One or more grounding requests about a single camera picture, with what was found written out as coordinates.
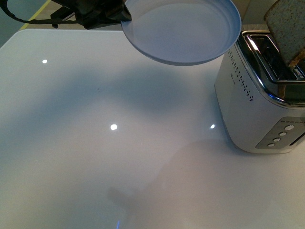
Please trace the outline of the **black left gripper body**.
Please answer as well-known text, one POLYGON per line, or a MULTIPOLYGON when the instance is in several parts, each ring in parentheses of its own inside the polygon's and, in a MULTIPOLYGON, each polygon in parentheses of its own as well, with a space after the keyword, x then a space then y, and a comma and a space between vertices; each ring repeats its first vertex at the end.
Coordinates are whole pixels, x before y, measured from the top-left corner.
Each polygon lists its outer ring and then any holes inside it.
POLYGON ((71 17, 75 17, 73 23, 87 30, 132 20, 124 0, 56 0, 55 3, 61 7, 51 14, 54 28, 68 24, 71 17))

